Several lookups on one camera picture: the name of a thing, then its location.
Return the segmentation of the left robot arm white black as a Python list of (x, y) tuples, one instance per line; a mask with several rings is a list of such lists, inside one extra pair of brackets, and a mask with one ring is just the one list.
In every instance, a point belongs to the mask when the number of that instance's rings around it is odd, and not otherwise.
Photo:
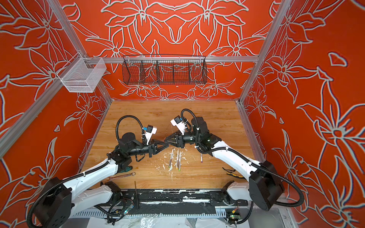
[[(138, 141), (132, 132), (119, 135), (120, 123), (125, 119), (134, 119), (141, 128), (142, 141)], [(168, 144), (153, 140), (152, 136), (157, 128), (148, 125), (143, 127), (141, 121), (132, 115), (121, 117), (116, 125), (115, 149), (107, 154), (107, 158), (92, 168), (64, 179), (53, 178), (31, 206), (26, 223), (29, 228), (34, 228), (34, 220), (40, 222), (41, 228), (59, 228), (66, 220), (80, 211), (93, 206), (118, 202), (122, 199), (121, 190), (111, 180), (99, 188), (91, 189), (95, 184), (118, 173), (127, 173), (133, 169), (130, 165), (132, 159), (142, 161), (146, 156), (152, 157), (164, 149)]]

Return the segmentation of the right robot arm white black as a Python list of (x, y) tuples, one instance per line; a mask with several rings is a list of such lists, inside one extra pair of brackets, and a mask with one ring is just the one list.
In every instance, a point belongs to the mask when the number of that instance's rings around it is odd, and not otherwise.
[[(257, 161), (233, 149), (209, 131), (203, 117), (183, 109), (180, 115), (171, 120), (171, 124), (178, 130), (165, 138), (166, 143), (177, 148), (184, 148), (186, 144), (194, 145), (200, 154), (225, 162), (246, 180), (245, 183), (232, 181), (227, 185), (225, 192), (231, 199), (251, 201), (264, 211), (269, 211), (273, 205), (295, 208), (304, 203), (302, 190), (294, 182), (279, 175), (272, 163)], [(298, 193), (298, 200), (279, 201), (285, 191), (284, 183)]]

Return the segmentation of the white pen middle yellow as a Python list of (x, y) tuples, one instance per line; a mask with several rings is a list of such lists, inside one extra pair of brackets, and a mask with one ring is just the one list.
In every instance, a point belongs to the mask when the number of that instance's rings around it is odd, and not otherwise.
[(179, 157), (180, 157), (180, 156), (179, 156), (179, 152), (180, 152), (180, 151), (179, 151), (179, 149), (177, 149), (177, 154), (176, 154), (176, 165), (175, 165), (177, 170), (178, 170), (178, 168), (179, 168)]

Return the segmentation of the white pen right green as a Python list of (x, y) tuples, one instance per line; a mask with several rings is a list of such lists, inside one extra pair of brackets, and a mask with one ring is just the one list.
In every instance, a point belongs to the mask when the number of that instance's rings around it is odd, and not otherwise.
[(181, 158), (182, 158), (182, 152), (180, 151), (179, 152), (179, 164), (178, 164), (178, 171), (180, 172), (180, 170), (181, 170)]

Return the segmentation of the metal wrench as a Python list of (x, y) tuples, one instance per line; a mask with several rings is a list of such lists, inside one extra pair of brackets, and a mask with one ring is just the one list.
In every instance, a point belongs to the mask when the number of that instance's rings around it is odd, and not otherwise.
[(132, 172), (132, 173), (129, 173), (129, 174), (123, 174), (123, 175), (119, 175), (119, 176), (109, 177), (107, 182), (118, 180), (118, 179), (125, 178), (125, 177), (135, 176), (135, 175), (136, 175), (136, 173)]

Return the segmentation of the yellow black pliers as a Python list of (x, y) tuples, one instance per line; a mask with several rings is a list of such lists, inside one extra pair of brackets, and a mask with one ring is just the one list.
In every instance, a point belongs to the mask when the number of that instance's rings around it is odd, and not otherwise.
[(242, 175), (237, 175), (235, 174), (236, 170), (228, 170), (228, 169), (225, 169), (225, 168), (222, 168), (227, 175), (229, 176), (232, 176), (232, 177), (235, 177), (235, 178), (238, 178), (238, 179), (245, 179)]

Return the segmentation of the white mesh basket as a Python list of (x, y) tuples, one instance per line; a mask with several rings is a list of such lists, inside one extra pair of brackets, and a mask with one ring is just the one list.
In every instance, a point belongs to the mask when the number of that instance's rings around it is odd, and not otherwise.
[(86, 63), (84, 58), (76, 58), (57, 77), (70, 93), (93, 93), (105, 71), (102, 58), (97, 58), (96, 63)]

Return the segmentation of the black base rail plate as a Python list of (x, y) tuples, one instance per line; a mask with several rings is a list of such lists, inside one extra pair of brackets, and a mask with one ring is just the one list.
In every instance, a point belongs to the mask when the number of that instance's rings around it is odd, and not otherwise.
[(116, 199), (111, 199), (106, 203), (101, 203), (101, 207), (112, 206), (118, 200), (123, 200), (117, 205), (137, 207), (146, 205), (167, 205), (178, 203), (204, 204), (208, 206), (249, 206), (246, 200), (233, 200), (227, 198), (224, 201), (223, 192), (220, 189), (123, 189), (121, 195)]

